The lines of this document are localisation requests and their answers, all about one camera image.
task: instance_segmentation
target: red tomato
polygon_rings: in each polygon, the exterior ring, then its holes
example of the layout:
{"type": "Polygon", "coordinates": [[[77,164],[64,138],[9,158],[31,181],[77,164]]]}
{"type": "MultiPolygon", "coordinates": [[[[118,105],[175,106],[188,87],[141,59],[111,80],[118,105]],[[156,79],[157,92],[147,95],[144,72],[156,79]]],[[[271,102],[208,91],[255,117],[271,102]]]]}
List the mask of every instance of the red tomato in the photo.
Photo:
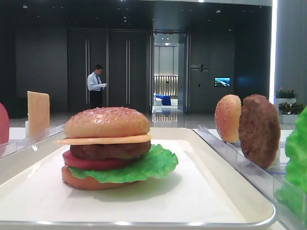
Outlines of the red tomato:
{"type": "MultiPolygon", "coordinates": [[[[0,103],[0,145],[9,141],[10,120],[4,106],[0,103]]],[[[0,147],[0,156],[5,152],[5,147],[0,147]]]]}
{"type": "Polygon", "coordinates": [[[89,161],[74,157],[70,151],[63,153],[64,162],[66,165],[83,170],[111,170],[120,169],[128,166],[135,159],[123,160],[123,159],[105,159],[102,161],[89,161]]]}

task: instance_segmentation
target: cheese slice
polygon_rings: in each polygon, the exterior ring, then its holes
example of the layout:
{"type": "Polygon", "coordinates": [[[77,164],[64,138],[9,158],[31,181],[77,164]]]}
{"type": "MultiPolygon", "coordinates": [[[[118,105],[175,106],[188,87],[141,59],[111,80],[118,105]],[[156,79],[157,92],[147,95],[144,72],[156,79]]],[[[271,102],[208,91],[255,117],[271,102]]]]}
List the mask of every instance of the cheese slice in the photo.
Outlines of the cheese slice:
{"type": "Polygon", "coordinates": [[[29,138],[37,138],[50,128],[50,100],[46,93],[28,91],[29,138]]]}
{"type": "Polygon", "coordinates": [[[151,140],[148,134],[130,136],[123,138],[66,138],[58,140],[61,145],[111,145],[111,144],[133,144],[144,143],[151,140]]]}

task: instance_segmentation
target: light strip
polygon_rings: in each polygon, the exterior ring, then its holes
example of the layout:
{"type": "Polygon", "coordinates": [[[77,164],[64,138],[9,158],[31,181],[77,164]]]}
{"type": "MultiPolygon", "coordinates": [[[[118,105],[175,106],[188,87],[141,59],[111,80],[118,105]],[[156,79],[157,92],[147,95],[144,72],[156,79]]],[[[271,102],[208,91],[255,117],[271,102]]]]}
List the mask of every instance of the light strip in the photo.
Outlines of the light strip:
{"type": "Polygon", "coordinates": [[[277,5],[278,5],[278,0],[272,0],[271,66],[270,66],[270,90],[269,90],[269,101],[272,104],[274,103],[274,94],[275,94],[277,5]]]}

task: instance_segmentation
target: double door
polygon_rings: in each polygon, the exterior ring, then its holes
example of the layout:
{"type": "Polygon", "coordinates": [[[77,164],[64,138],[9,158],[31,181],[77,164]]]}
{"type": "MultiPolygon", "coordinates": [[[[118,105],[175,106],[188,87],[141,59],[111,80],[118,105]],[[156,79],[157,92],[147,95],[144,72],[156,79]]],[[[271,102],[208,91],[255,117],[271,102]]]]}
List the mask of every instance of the double door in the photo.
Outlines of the double door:
{"type": "MultiPolygon", "coordinates": [[[[106,38],[105,30],[71,29],[68,32],[69,63],[69,111],[80,112],[90,107],[87,77],[95,65],[102,65],[100,76],[106,82],[106,38]]],[[[106,106],[106,90],[103,90],[103,106],[106,106]]]]}
{"type": "Polygon", "coordinates": [[[109,106],[123,106],[147,112],[147,33],[110,31],[109,106]]]}
{"type": "Polygon", "coordinates": [[[146,32],[71,29],[68,35],[70,112],[89,108],[87,76],[97,64],[104,68],[101,81],[109,82],[103,90],[103,106],[147,112],[146,32]]]}

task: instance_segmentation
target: ceiling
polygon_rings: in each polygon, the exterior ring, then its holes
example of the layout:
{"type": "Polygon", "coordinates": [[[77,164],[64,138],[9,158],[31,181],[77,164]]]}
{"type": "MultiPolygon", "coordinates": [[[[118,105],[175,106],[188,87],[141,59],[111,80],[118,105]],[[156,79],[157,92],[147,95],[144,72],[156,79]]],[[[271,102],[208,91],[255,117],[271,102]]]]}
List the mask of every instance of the ceiling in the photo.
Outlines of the ceiling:
{"type": "Polygon", "coordinates": [[[271,7],[148,0],[1,0],[0,22],[17,26],[154,29],[236,28],[271,7]]]}
{"type": "MultiPolygon", "coordinates": [[[[160,1],[190,1],[199,2],[199,0],[160,0],[160,1]]],[[[259,6],[272,6],[272,0],[203,0],[204,2],[213,3],[231,3],[231,4],[248,4],[248,5],[259,5],[259,6]]]]}

